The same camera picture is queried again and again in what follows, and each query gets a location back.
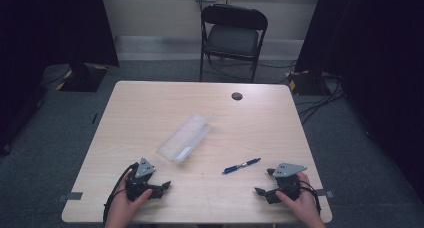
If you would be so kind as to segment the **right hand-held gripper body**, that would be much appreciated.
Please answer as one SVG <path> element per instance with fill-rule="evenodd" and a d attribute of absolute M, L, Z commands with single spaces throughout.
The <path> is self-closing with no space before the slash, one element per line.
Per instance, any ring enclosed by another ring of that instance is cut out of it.
<path fill-rule="evenodd" d="M 298 173 L 307 169 L 306 166 L 280 163 L 272 172 L 272 176 L 276 179 L 279 190 L 292 200 L 296 200 L 300 195 L 300 180 Z"/>

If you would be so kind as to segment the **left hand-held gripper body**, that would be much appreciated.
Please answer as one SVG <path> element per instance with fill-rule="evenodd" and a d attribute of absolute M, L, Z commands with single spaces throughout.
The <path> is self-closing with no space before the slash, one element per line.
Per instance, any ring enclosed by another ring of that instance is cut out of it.
<path fill-rule="evenodd" d="M 127 198 L 135 201 L 149 188 L 148 181 L 156 169 L 146 158 L 142 158 L 139 162 L 131 165 L 130 170 L 126 179 L 126 192 Z"/>

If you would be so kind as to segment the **blue pen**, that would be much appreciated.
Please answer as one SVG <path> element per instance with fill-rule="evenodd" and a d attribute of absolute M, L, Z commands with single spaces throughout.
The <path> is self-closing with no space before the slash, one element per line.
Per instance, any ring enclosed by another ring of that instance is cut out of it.
<path fill-rule="evenodd" d="M 243 162 L 243 163 L 238 164 L 238 165 L 234 165 L 234 166 L 231 166 L 231 167 L 227 167 L 227 168 L 225 168 L 225 169 L 223 170 L 223 172 L 222 172 L 221 174 L 222 174 L 222 175 L 230 174 L 230 173 L 235 172 L 235 171 L 237 171 L 237 170 L 239 170 L 239 169 L 242 169 L 242 168 L 248 167 L 248 166 L 250 166 L 250 165 L 253 165 L 253 164 L 255 164 L 255 163 L 258 163 L 260 160 L 261 160 L 261 158 L 260 158 L 260 157 L 258 157 L 258 158 L 251 159 L 251 160 L 249 160 L 249 161 Z"/>

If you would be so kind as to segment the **clear plastic pencil case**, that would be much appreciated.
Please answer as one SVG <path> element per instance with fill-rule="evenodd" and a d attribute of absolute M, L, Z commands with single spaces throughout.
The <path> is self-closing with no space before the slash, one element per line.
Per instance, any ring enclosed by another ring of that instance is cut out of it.
<path fill-rule="evenodd" d="M 208 118 L 193 113 L 159 146 L 158 152 L 170 161 L 183 161 L 211 130 Z"/>

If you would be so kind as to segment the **person's right hand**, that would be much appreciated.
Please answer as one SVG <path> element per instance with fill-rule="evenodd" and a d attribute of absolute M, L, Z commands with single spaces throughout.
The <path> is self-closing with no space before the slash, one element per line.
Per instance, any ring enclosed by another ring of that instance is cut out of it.
<path fill-rule="evenodd" d="M 295 201 L 281 191 L 276 191 L 275 194 L 307 228 L 326 228 L 316 208 L 315 198 L 310 192 L 301 191 Z"/>

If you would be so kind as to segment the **person's left hand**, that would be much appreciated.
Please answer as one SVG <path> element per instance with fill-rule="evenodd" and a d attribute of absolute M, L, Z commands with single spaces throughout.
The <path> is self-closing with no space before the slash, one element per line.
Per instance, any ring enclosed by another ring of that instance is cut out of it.
<path fill-rule="evenodd" d="M 143 203 L 145 203 L 152 194 L 152 190 L 144 191 L 135 201 L 130 201 L 124 188 L 125 181 L 122 180 L 109 208 L 105 228 L 126 228 Z"/>

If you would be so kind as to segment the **black folding chair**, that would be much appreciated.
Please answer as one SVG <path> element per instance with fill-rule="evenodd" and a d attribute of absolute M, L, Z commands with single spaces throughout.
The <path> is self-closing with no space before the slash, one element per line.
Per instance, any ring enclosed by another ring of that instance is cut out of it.
<path fill-rule="evenodd" d="M 254 81 L 268 19 L 260 11 L 226 4 L 212 4 L 201 11 L 201 57 L 199 80 L 203 80 L 204 58 L 230 58 L 251 63 Z"/>

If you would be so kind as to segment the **black curtain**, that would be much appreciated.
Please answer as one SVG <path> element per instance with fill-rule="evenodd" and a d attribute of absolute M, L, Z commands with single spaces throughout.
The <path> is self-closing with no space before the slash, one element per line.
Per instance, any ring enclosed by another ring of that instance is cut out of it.
<path fill-rule="evenodd" d="M 424 202 L 424 0 L 318 0 L 296 69 L 341 77 Z"/>
<path fill-rule="evenodd" d="M 56 64 L 119 64 L 103 0 L 0 0 L 0 155 Z"/>

